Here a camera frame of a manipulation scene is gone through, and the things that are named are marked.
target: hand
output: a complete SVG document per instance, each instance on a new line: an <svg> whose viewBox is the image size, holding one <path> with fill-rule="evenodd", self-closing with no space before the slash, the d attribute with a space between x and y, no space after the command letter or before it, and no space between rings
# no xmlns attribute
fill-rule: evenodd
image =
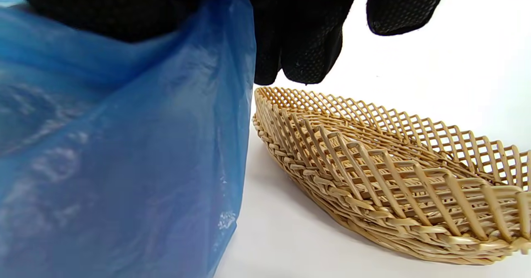
<svg viewBox="0 0 531 278"><path fill-rule="evenodd" d="M370 30L404 34L423 27L440 0L368 0ZM282 68L288 79L320 83L336 62L353 0L251 0L258 52L255 83L269 85Z"/></svg>
<svg viewBox="0 0 531 278"><path fill-rule="evenodd" d="M28 0L40 14L124 41L171 32L201 0ZM368 25L378 35L423 27L440 0L368 0ZM257 43L255 83L269 85L282 68L299 83L320 83L341 52L342 27L353 0L251 0Z"/></svg>

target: oval basket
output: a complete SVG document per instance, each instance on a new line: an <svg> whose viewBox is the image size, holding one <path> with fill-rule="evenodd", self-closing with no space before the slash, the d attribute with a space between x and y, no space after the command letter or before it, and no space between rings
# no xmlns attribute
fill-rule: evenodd
<svg viewBox="0 0 531 278"><path fill-rule="evenodd" d="M531 151L374 104L259 88L254 126L339 224L428 261L486 265L531 248Z"/></svg>

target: white background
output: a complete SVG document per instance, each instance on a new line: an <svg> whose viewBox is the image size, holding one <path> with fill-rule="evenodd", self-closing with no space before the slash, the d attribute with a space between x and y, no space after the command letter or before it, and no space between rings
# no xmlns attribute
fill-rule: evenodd
<svg viewBox="0 0 531 278"><path fill-rule="evenodd" d="M444 120L531 149L531 0L443 0L423 29L371 34L365 1L344 27L343 53L320 85L275 85L352 97ZM419 261L343 229L306 198L251 128L239 227L216 278L531 277L531 256L492 266Z"/></svg>

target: blue plastic bag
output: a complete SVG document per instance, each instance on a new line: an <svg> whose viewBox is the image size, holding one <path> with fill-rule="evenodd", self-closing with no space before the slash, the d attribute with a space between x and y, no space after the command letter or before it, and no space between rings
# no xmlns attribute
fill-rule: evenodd
<svg viewBox="0 0 531 278"><path fill-rule="evenodd" d="M0 24L0 277L212 277L243 191L248 0L134 45Z"/></svg>

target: finger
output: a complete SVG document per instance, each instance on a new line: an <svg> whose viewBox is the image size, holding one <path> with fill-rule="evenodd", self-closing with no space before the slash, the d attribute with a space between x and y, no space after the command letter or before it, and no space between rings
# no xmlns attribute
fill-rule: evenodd
<svg viewBox="0 0 531 278"><path fill-rule="evenodd" d="M254 83L271 85L280 70L281 30L288 0L250 0L254 8L256 72Z"/></svg>
<svg viewBox="0 0 531 278"><path fill-rule="evenodd" d="M430 21L440 0L368 0L367 19L378 35L404 34Z"/></svg>
<svg viewBox="0 0 531 278"><path fill-rule="evenodd" d="M290 0L281 66L287 78L320 83L341 52L342 28L353 0Z"/></svg>

